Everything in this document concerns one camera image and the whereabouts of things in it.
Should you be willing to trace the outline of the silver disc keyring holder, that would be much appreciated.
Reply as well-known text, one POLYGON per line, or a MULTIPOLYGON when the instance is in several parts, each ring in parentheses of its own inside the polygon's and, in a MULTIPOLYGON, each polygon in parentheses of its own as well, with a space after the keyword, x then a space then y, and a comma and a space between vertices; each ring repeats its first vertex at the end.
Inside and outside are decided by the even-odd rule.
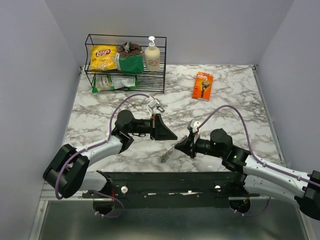
POLYGON ((175 146, 182 143, 184 140, 187 139, 187 135, 184 135, 180 140, 178 140, 176 143, 173 143, 171 145, 171 148, 169 150, 167 150, 161 157, 160 157, 160 162, 162 158, 166 158, 166 161, 170 158, 170 156, 172 155, 173 151, 175 150, 175 146))

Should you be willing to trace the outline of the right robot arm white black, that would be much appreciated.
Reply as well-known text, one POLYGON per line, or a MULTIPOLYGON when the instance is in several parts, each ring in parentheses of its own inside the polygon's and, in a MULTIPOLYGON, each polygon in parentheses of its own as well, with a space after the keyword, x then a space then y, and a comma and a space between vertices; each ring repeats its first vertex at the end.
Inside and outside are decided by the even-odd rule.
POLYGON ((230 191, 241 196, 245 192, 297 203, 306 216, 320 218, 320 173, 289 169, 260 157, 233 144, 233 139, 222 128, 214 129, 210 139, 202 139, 191 132, 174 147, 194 158, 196 154, 220 158, 222 165, 232 172, 243 174, 230 183, 230 191))

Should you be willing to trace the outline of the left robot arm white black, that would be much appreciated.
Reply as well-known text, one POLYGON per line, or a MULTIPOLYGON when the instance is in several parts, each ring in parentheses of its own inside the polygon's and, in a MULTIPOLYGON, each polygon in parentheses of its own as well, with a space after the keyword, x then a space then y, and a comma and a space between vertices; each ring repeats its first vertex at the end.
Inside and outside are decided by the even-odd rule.
POLYGON ((88 167, 126 151, 134 141, 131 134, 149 135, 155 141, 173 141, 178 138, 165 125, 159 113, 153 114, 150 119, 136 119, 131 111, 122 110, 117 115, 109 139, 81 147, 63 145, 42 178, 63 198, 70 198, 78 191, 94 191, 101 198, 107 197, 111 191, 107 176, 99 171, 90 172, 88 167))

